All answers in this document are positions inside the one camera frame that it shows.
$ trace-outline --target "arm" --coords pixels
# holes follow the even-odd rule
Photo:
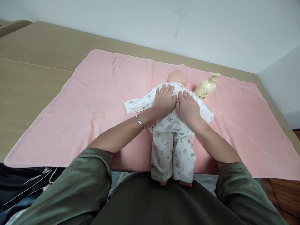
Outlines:
[[[201,118],[199,105],[193,97],[186,91],[179,92],[178,95],[179,100],[176,102],[178,117],[201,138],[218,166],[220,167],[222,163],[241,162],[235,149]]]
[[[174,86],[170,85],[163,85],[160,90],[156,90],[153,106],[138,115],[145,126],[174,109],[176,96],[173,96],[173,91]],[[131,142],[142,130],[143,127],[134,116],[100,134],[88,145],[88,148],[102,149],[113,155]]]
[[[174,109],[173,89],[157,90],[153,107],[139,114],[145,125]],[[107,202],[112,155],[142,130],[133,117],[99,135],[14,224],[90,224]]]
[[[176,112],[218,163],[217,198],[246,224],[287,224],[234,148],[201,118],[199,105],[188,93],[179,93]]]

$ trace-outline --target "lotion bottle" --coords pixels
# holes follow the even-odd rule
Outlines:
[[[203,80],[194,91],[196,96],[200,99],[205,99],[211,92],[216,89],[216,82],[219,76],[221,76],[221,74],[212,73],[212,76],[209,79]]]

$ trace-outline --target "white wall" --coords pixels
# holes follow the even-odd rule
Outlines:
[[[300,44],[299,0],[0,0],[27,19],[258,73]]]
[[[300,129],[300,45],[258,74],[293,129]]]

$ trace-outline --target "silver bangle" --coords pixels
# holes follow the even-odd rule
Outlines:
[[[143,122],[140,120],[140,118],[138,117],[138,115],[135,115],[135,117],[137,118],[137,121],[139,122],[139,124],[140,124],[145,130],[147,130],[147,127],[143,124]]]

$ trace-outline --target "wooden table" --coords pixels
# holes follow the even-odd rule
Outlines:
[[[77,65],[93,49],[132,55],[255,83],[300,155],[300,142],[258,77],[184,56],[36,22],[0,38],[0,160],[59,93]]]

